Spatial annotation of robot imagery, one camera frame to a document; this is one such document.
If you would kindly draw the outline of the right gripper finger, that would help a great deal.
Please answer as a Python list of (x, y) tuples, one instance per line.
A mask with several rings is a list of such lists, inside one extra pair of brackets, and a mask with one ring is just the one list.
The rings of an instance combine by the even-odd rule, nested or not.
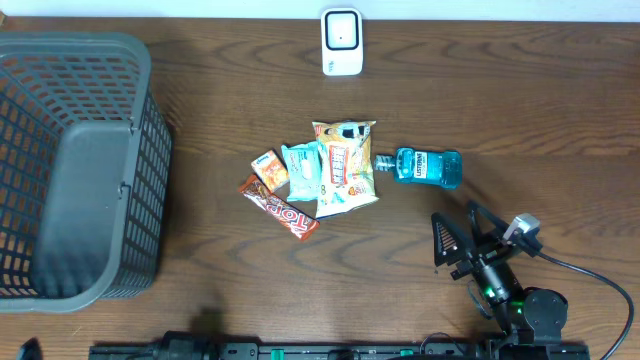
[(464, 233), (449, 217), (436, 212), (431, 215), (434, 235), (434, 264), (453, 265), (475, 249), (472, 238)]
[(475, 201), (469, 201), (467, 203), (467, 210), (471, 224), (471, 233), (475, 240), (479, 240), (486, 234), (481, 227), (484, 223), (490, 224), (493, 230), (497, 231), (498, 238), (501, 238), (509, 227), (508, 223)]

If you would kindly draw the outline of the teal mouthwash bottle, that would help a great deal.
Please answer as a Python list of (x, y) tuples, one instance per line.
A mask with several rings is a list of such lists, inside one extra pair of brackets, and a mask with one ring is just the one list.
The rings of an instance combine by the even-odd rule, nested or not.
[(457, 151), (401, 147), (394, 155), (377, 155), (374, 169), (392, 173), (398, 183), (431, 185), (449, 190), (458, 188), (463, 178), (462, 157)]

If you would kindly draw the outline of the yellow snack bag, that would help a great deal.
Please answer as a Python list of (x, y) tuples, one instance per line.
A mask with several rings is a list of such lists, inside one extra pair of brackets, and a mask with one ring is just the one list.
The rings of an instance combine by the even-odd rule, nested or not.
[(371, 161), (375, 121), (313, 122), (321, 161), (317, 218), (347, 213), (378, 200)]

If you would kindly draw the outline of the brown chocolate bar wrapper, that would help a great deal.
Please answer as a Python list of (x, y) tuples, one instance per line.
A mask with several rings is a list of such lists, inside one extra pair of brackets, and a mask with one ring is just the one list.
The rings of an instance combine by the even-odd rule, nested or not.
[(320, 223), (272, 193), (256, 176), (251, 175), (238, 192), (275, 218), (300, 241), (307, 240)]

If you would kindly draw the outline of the light teal wet wipes pack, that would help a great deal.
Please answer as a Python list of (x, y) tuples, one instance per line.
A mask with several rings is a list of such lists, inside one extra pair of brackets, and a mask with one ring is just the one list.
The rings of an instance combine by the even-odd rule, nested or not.
[(320, 193), (321, 164), (318, 142), (288, 147), (281, 152), (289, 174), (288, 201), (316, 200)]

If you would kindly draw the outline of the small orange snack packet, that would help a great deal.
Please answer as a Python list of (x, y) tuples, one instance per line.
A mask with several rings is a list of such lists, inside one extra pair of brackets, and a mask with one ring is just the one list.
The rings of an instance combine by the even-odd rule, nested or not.
[(255, 174), (270, 192), (289, 182), (289, 173), (274, 150), (269, 150), (251, 162)]

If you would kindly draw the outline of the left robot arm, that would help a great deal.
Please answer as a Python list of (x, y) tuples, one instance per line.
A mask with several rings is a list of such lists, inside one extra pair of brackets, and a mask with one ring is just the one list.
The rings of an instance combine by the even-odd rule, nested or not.
[(207, 339), (184, 332), (169, 331), (155, 342), (130, 345), (96, 345), (91, 359), (217, 359), (216, 346)]

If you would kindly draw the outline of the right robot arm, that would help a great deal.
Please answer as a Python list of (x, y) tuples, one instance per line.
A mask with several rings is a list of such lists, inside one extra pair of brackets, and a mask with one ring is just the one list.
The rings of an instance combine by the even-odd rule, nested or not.
[(462, 230), (442, 213), (431, 216), (434, 263), (454, 270), (451, 277), (470, 276), (479, 297), (508, 339), (517, 345), (546, 345), (561, 341), (568, 302), (556, 291), (528, 287), (516, 278), (508, 260), (524, 253), (536, 257), (540, 221), (523, 213), (506, 222), (476, 202), (468, 204), (470, 230)]

